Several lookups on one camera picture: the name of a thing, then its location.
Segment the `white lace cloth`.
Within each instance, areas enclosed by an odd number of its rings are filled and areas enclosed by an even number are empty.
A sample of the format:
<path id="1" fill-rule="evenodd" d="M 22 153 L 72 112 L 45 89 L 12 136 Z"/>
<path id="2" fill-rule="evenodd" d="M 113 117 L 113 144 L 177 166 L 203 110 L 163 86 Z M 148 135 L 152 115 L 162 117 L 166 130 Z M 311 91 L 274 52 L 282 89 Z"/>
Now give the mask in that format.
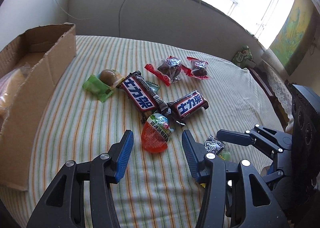
<path id="1" fill-rule="evenodd" d="M 293 121 L 292 95 L 285 84 L 285 80 L 288 77 L 285 68 L 271 49 L 267 49 L 261 56 L 261 59 L 259 67 L 266 73 L 267 81 L 289 121 Z"/>

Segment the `green jelly candy packet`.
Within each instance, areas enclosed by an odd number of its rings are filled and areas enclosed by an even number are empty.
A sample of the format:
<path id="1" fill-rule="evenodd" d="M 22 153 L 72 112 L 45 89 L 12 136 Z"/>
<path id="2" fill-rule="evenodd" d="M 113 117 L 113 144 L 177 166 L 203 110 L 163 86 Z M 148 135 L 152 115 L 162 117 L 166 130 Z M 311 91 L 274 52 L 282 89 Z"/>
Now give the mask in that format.
<path id="1" fill-rule="evenodd" d="M 231 161 L 231 154 L 229 151 L 221 151 L 218 156 L 225 161 Z"/>

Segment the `striped tablecloth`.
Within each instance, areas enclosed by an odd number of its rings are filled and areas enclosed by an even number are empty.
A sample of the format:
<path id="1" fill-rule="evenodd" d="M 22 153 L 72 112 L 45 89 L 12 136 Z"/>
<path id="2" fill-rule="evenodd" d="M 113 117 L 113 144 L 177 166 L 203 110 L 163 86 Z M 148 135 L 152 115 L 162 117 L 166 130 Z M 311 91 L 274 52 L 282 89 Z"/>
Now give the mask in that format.
<path id="1" fill-rule="evenodd" d="M 188 129 L 203 143 L 220 129 L 245 132 L 260 124 L 282 130 L 263 89 L 246 69 L 169 45 L 115 37 L 78 36 L 77 54 L 57 85 L 35 136 L 26 192 L 1 188 L 1 200 L 21 227 L 67 160 L 87 162 L 131 130 L 134 143 L 124 177 L 112 186 L 121 227 L 194 227 L 204 189 L 190 174 L 181 144 Z M 132 81 L 105 101 L 83 89 L 103 69 L 140 71 L 158 96 L 184 112 L 208 102 L 180 125 L 150 106 Z"/>

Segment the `red jelly cup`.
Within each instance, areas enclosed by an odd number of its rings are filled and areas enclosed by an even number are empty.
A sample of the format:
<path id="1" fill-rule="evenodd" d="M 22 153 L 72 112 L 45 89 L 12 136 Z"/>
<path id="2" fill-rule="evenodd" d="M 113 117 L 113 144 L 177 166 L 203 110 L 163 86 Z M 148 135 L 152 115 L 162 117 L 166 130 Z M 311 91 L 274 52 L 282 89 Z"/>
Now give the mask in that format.
<path id="1" fill-rule="evenodd" d="M 168 141 L 173 133 L 167 117 L 154 113 L 144 124 L 141 143 L 142 148 L 149 153 L 161 153 L 168 148 Z"/>

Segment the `long Snickers bar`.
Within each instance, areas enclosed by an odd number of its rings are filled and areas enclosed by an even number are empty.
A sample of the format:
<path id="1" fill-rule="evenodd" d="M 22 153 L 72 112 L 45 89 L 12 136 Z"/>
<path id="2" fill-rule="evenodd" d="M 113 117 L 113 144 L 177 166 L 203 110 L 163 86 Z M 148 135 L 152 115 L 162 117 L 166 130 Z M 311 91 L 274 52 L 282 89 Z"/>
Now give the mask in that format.
<path id="1" fill-rule="evenodd" d="M 154 113 L 160 113 L 164 116 L 170 113 L 167 103 L 151 89 L 140 71 L 127 75 L 117 88 L 125 91 L 128 98 L 135 104 L 142 115 L 142 124 Z"/>

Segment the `landscape wall painting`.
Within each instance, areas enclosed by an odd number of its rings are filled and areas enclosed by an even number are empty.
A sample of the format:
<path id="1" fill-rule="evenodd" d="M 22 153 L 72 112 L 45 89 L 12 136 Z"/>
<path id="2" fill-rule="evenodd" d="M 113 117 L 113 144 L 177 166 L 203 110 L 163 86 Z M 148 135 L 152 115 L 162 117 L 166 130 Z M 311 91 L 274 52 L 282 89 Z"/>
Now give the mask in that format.
<path id="1" fill-rule="evenodd" d="M 294 73 L 310 47 L 316 32 L 317 17 L 312 0 L 294 0 L 284 25 L 270 45 L 287 75 Z"/>

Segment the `green gift bag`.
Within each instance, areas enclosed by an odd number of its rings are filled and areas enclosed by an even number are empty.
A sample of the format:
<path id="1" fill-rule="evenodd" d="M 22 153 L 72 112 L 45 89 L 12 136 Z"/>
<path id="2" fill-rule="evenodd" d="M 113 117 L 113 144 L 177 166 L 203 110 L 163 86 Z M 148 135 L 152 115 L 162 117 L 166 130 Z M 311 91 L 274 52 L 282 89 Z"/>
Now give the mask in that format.
<path id="1" fill-rule="evenodd" d="M 240 68 L 245 68 L 253 64 L 253 56 L 247 45 L 244 45 L 240 51 L 237 51 L 231 62 Z"/>

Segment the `green mint candy packet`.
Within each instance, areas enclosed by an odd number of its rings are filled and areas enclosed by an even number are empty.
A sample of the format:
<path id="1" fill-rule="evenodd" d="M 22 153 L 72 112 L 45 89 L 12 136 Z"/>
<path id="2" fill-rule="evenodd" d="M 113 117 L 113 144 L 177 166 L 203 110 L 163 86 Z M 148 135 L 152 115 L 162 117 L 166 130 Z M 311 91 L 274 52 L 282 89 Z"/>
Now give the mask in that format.
<path id="1" fill-rule="evenodd" d="M 146 81 L 146 83 L 148 84 L 149 88 L 151 88 L 155 93 L 157 93 L 160 89 L 160 86 L 153 83 L 153 82 L 150 82 L 150 81 Z"/>

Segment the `black patterned candy packet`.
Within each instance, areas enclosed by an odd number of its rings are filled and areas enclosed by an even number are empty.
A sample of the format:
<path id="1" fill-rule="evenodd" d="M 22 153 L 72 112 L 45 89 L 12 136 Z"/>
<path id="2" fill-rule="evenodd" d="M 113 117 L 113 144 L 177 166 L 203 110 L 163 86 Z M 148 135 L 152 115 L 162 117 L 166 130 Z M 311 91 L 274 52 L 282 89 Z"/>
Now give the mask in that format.
<path id="1" fill-rule="evenodd" d="M 208 153 L 219 155 L 225 148 L 225 144 L 217 140 L 214 136 L 210 135 L 204 142 L 204 147 Z"/>

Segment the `short Snickers bar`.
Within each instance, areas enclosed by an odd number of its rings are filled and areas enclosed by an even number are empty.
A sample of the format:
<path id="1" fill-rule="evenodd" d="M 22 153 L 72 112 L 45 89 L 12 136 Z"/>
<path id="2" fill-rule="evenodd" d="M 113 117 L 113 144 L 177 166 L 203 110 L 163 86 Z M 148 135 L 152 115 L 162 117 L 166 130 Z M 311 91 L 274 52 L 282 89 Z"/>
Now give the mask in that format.
<path id="1" fill-rule="evenodd" d="M 177 123 L 185 125 L 184 120 L 187 117 L 201 108 L 208 109 L 209 103 L 198 90 L 193 90 L 175 101 L 168 102 L 168 107 L 171 118 Z"/>

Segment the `small red date snack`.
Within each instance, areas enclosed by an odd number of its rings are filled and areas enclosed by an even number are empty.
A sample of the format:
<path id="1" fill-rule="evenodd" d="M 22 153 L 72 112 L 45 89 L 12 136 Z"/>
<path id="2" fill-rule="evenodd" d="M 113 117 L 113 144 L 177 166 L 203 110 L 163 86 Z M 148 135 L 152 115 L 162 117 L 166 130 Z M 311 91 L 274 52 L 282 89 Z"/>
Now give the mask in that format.
<path id="1" fill-rule="evenodd" d="M 190 62 L 190 68 L 187 68 L 187 76 L 193 77 L 199 80 L 209 79 L 209 73 L 207 70 L 208 62 L 193 57 L 187 57 Z"/>

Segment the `large red date snack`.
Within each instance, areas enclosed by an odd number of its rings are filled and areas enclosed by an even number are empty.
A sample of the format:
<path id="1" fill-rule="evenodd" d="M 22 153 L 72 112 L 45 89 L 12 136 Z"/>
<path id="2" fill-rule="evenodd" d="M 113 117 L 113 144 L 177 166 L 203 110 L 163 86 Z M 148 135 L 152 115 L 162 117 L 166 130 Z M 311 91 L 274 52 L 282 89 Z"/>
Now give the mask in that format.
<path id="1" fill-rule="evenodd" d="M 146 64 L 144 68 L 164 82 L 166 86 L 180 80 L 180 74 L 187 73 L 189 70 L 180 59 L 172 56 L 163 58 L 154 64 Z"/>

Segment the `green candy wrapper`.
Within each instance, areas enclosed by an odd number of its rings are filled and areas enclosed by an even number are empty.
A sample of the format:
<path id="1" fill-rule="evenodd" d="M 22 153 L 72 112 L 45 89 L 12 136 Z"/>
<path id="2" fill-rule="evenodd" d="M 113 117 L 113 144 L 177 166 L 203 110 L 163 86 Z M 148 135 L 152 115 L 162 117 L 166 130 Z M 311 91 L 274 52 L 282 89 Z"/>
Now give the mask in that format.
<path id="1" fill-rule="evenodd" d="M 107 84 L 103 83 L 96 75 L 90 75 L 83 83 L 82 88 L 95 95 L 96 98 L 104 103 L 114 93 Z"/>

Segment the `brown cardboard box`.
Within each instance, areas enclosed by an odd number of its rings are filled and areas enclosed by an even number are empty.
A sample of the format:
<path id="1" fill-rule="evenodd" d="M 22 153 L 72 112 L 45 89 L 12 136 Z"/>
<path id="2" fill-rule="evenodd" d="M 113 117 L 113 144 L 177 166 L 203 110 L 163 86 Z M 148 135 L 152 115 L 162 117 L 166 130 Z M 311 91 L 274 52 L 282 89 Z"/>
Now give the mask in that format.
<path id="1" fill-rule="evenodd" d="M 28 190 L 35 134 L 57 83 L 76 55 L 75 24 L 26 30 L 1 50 L 1 78 L 30 65 L 1 126 L 1 185 Z"/>

